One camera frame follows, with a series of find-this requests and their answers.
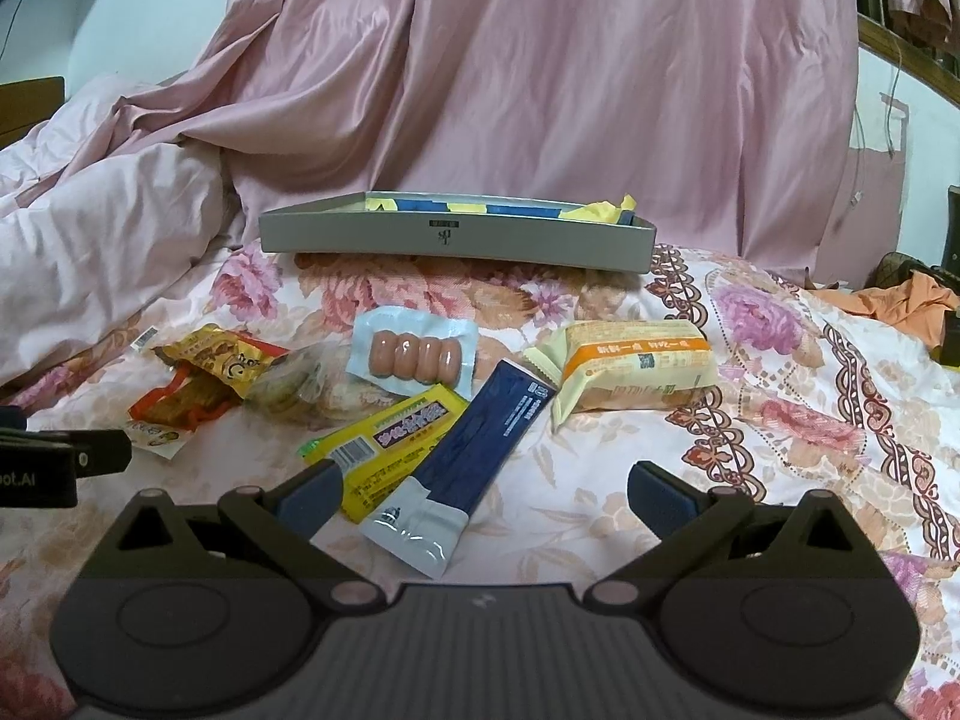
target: orange label with text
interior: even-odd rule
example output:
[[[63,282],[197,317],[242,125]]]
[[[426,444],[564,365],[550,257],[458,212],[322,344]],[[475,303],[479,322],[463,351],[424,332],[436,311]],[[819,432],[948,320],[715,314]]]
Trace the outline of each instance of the orange label with text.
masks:
[[[710,344],[706,338],[637,338],[635,341],[585,343],[569,359],[563,369],[563,379],[568,379],[573,371],[584,365],[584,362],[592,360],[608,360],[614,357],[627,357],[632,354],[696,351],[710,351]]]

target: sausage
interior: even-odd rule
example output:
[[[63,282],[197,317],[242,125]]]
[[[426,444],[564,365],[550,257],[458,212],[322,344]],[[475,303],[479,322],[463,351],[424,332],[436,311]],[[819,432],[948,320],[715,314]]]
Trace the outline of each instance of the sausage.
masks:
[[[416,361],[419,360],[419,338],[403,333],[397,339],[394,352],[394,375],[397,379],[409,381],[416,373]]]
[[[421,347],[419,348],[419,357],[416,360],[416,381],[421,384],[436,384],[440,369],[440,347],[442,342],[439,338],[421,338]]]
[[[440,365],[437,367],[437,378],[442,384],[456,386],[460,378],[460,365],[464,353],[460,342],[456,338],[445,338],[440,344]]]
[[[394,372],[394,355],[397,352],[397,334],[389,330],[380,330],[373,334],[370,345],[370,372],[378,378],[384,378]]]

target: orange cloth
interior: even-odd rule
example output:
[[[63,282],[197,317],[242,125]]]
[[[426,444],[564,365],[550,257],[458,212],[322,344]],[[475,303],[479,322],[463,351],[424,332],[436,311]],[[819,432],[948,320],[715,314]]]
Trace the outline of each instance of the orange cloth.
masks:
[[[917,271],[909,281],[888,290],[813,290],[813,295],[848,314],[879,319],[901,333],[916,336],[930,349],[944,341],[944,309],[960,305],[952,290]]]

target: wooden headboard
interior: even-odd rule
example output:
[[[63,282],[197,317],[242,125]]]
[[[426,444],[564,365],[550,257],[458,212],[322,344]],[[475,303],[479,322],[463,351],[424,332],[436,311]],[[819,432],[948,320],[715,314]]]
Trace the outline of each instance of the wooden headboard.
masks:
[[[0,85],[0,148],[20,140],[64,104],[64,80],[35,79]]]

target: bed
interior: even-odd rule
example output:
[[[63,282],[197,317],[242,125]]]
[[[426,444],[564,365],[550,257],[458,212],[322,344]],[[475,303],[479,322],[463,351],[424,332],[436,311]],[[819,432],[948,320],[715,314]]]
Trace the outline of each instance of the bed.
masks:
[[[18,395],[32,429],[104,427],[144,388],[146,328],[185,335],[216,322],[300,347],[345,341],[358,312],[407,305],[469,317],[482,338],[474,386],[502,357],[571,319],[690,319],[716,351],[722,381],[673,412],[546,415],[472,517],[443,581],[592,581],[656,538],[627,506],[627,473],[655,461],[698,488],[736,485],[793,503],[809,488],[845,501],[914,605],[920,656],[901,707],[933,720],[960,712],[960,376],[878,322],[848,317],[746,261],[656,247],[645,276],[429,258],[214,250],[158,300]],[[59,597],[136,490],[215,500],[239,484],[270,487],[301,468],[311,435],[246,408],[203,426],[165,460],[141,450],[123,474],[80,483],[64,511],[0,512],[0,717],[40,720],[72,706],[46,637]],[[394,591],[420,581],[342,517],[313,539]]]

